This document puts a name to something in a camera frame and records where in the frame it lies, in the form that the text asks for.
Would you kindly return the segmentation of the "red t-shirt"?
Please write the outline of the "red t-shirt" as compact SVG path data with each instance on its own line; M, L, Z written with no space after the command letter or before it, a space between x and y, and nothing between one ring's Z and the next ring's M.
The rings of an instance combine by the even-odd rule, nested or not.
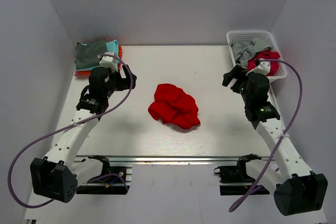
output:
M169 83L157 86L154 102L148 107L148 112L156 121L161 120L163 124L173 124L184 130L201 124L195 99Z

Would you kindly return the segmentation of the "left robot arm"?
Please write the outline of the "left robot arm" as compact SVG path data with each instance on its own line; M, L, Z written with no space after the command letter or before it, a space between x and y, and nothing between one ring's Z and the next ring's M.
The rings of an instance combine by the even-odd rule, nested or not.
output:
M33 190L36 195L68 203L77 188L89 181L108 180L111 168L108 159L90 155L75 163L76 156L101 115L107 111L108 99L116 91L135 88L136 76L124 65L125 77L105 67L92 69L89 84L81 92L69 129L43 158L35 158L30 165Z

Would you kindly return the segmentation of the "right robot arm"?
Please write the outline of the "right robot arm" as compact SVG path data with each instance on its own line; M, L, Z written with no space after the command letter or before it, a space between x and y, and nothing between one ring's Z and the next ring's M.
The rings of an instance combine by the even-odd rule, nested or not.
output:
M235 79L231 90L242 96L245 116L265 141L278 169L263 162L257 154L238 158L235 166L220 166L220 182L227 187L249 183L247 191L225 189L222 195L242 195L269 192L284 216L318 211L322 208L328 181L305 163L292 144L277 109L269 102L270 81L263 70L247 71L236 65L223 76L223 86Z

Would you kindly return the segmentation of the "grey t-shirt in basket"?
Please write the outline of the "grey t-shirt in basket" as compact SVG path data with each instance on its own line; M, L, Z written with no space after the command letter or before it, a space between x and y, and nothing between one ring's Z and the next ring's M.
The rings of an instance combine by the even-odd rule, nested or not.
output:
M260 38L253 38L247 42L238 42L234 39L230 46L236 64L244 69L248 68L248 62L253 60L259 52L272 49L271 43Z

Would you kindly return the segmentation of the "folded orange t-shirt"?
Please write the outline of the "folded orange t-shirt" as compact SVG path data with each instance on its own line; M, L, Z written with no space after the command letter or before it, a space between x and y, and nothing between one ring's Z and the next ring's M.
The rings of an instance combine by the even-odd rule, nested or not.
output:
M121 45L119 45L118 46L118 57L119 57L119 59L121 59L122 58L122 46ZM75 71L84 71L84 70L92 70L93 68L95 68L95 67L91 67L91 68L87 68L87 69L80 69L80 70L75 70Z

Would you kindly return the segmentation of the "folded dark grey t-shirt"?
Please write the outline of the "folded dark grey t-shirt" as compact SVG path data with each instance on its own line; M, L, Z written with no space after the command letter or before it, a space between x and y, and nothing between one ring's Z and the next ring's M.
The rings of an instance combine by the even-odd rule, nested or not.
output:
M100 62L98 55L107 51L106 41L104 39L100 39L85 45L78 42L76 50L76 69L97 67Z

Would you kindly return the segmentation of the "magenta t-shirt in basket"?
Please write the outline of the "magenta t-shirt in basket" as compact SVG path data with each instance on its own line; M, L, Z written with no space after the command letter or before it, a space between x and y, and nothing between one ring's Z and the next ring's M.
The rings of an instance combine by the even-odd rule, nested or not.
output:
M254 59L248 61L247 70L250 71L256 68L256 65L255 65L256 60L260 60L260 59L275 60L279 58L280 58L280 54L277 51L267 50L267 51L259 52ZM270 72L267 74L267 76L274 76L275 73L279 70L278 62L267 61L266 63L270 65Z

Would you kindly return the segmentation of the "folded teal t-shirt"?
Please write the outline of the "folded teal t-shirt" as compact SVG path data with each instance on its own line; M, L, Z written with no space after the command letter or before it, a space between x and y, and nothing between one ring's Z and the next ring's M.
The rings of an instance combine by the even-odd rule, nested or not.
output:
M118 55L118 46L119 46L119 42L117 40L112 40L109 42L106 42L106 46L107 46L107 51L106 52L114 52Z

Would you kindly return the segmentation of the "white plastic basket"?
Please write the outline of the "white plastic basket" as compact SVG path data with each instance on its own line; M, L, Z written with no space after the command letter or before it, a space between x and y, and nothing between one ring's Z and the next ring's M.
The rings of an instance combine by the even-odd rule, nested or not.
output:
M260 38L260 39L268 41L269 43L272 44L272 49L270 51L277 51L280 54L279 47L278 47L273 35L268 31L265 31L265 30L235 30L235 31L229 31L226 34L226 39L227 39L227 43L229 45L229 52L230 52L230 56L231 56L233 65L237 65L237 64L236 64L235 59L234 59L232 47L230 46L232 41L235 39L238 42L247 42L247 41L249 41L253 38Z

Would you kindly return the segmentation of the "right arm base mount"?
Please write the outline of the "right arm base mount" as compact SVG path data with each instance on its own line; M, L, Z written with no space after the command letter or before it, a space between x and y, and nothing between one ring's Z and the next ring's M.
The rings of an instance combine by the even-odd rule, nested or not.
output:
M247 175L246 163L261 160L261 157L256 154L249 154L239 157L235 165L214 168L214 174L219 177L220 195L243 196L255 181Z

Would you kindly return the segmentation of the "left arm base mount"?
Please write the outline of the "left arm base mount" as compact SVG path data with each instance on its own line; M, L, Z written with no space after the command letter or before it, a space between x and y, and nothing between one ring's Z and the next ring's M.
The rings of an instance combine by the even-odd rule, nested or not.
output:
M86 161L99 161L102 168L100 174L89 178L77 188L78 195L126 195L131 186L132 165L111 161L101 155L90 155L75 164Z

